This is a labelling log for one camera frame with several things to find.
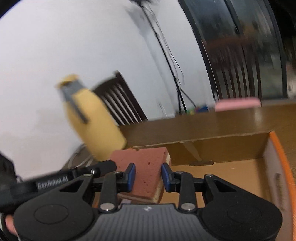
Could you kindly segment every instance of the wooden table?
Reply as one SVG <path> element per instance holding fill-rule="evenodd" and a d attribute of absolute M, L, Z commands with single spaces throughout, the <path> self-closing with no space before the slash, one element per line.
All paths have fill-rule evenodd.
<path fill-rule="evenodd" d="M 296 104 L 183 115 L 120 129 L 127 139 L 127 148 L 275 130 L 296 181 Z"/>

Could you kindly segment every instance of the human hand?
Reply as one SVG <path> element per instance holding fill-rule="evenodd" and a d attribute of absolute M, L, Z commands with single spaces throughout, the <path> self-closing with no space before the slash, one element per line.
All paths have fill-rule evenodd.
<path fill-rule="evenodd" d="M 11 215 L 7 215 L 5 217 L 5 224 L 9 232 L 14 235 L 17 235 L 17 231 L 15 230 L 15 226 L 13 224 L 13 217 Z"/>

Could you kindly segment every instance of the glass door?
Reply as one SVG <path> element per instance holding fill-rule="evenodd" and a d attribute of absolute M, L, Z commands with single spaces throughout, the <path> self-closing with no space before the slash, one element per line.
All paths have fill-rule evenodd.
<path fill-rule="evenodd" d="M 278 27 L 268 11 L 268 2 L 258 0 L 179 0 L 200 48 L 206 65 L 210 64 L 206 45 L 215 40 L 246 37 L 255 42 L 262 99 L 286 97 L 286 69 Z M 213 91 L 215 77 L 208 68 Z"/>

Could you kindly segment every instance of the wooden chair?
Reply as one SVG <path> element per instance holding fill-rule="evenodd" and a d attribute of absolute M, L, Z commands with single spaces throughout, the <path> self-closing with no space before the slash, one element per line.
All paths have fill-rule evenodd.
<path fill-rule="evenodd" d="M 205 48 L 214 74 L 213 84 L 220 100 L 227 94 L 227 98 L 257 95 L 261 101 L 259 62 L 252 40 L 245 37 L 226 37 L 208 42 Z M 257 75 L 258 94 L 255 91 L 253 70 Z"/>
<path fill-rule="evenodd" d="M 127 125 L 147 120 L 142 108 L 116 71 L 115 77 L 98 85 L 93 92 L 101 98 L 118 125 Z"/>

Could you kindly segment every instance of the yellow bottle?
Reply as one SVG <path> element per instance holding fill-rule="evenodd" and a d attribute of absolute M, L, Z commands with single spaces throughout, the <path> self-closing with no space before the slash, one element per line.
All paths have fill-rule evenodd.
<path fill-rule="evenodd" d="M 126 139 L 105 104 L 79 82 L 77 75 L 65 77 L 58 87 L 69 122 L 98 161 L 109 159 L 114 150 L 125 147 Z"/>

